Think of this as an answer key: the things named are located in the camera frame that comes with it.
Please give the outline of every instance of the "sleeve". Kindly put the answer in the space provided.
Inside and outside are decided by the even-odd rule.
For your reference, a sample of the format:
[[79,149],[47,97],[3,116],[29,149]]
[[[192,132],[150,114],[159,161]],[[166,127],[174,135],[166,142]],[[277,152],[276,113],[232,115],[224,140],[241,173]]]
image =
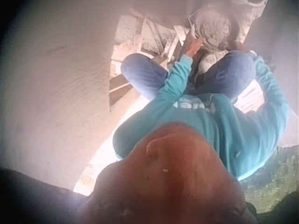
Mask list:
[[251,174],[264,165],[276,150],[289,116],[288,103],[269,67],[260,56],[254,60],[256,80],[263,90],[265,103],[256,112],[239,114],[245,144],[250,146],[244,153],[245,157],[239,171],[240,173],[252,171]]
[[117,128],[113,135],[113,147],[119,158],[125,158],[136,143],[150,134],[158,119],[161,119],[183,94],[191,64],[192,59],[182,55],[180,61],[175,62],[169,71],[165,85],[159,90],[157,97]]

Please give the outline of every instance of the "blue jeans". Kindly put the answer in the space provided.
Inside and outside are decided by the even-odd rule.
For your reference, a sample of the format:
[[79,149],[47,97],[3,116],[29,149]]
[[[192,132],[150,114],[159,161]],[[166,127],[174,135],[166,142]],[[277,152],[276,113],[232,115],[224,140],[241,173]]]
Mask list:
[[[150,58],[132,54],[123,61],[121,73],[141,95],[153,100],[164,86],[168,72]],[[255,76],[255,63],[250,55],[233,50],[203,74],[202,83],[194,83],[195,89],[188,89],[187,85],[185,93],[194,96],[223,93],[233,102]]]

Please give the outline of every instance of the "turquoise sweatshirt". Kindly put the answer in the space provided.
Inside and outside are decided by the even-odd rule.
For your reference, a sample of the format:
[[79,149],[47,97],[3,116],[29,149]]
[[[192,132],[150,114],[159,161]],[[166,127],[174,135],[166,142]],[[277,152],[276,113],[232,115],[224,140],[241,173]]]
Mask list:
[[289,106],[269,67],[256,63],[265,103],[244,114],[224,94],[185,95],[192,59],[175,62],[158,96],[131,116],[115,132],[113,147],[125,158],[134,146],[160,126],[182,122],[195,128],[214,147],[224,166],[238,180],[253,174],[276,150],[288,120]]

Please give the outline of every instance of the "curved concrete wall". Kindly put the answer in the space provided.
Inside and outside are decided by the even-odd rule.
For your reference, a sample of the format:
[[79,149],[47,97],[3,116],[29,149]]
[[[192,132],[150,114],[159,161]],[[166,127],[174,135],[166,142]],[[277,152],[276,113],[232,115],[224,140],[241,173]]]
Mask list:
[[121,116],[108,98],[120,9],[43,0],[18,15],[1,53],[1,166],[74,187]]

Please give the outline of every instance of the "leg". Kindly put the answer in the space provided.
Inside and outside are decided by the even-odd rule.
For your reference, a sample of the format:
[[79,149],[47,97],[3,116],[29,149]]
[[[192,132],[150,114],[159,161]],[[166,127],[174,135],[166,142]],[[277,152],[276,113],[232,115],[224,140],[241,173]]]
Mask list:
[[256,68],[252,58],[244,52],[233,50],[204,74],[201,86],[198,82],[195,84],[195,93],[223,93],[234,101],[255,76]]
[[141,54],[131,54],[121,65],[121,73],[143,96],[153,100],[164,81],[167,71],[150,58]]

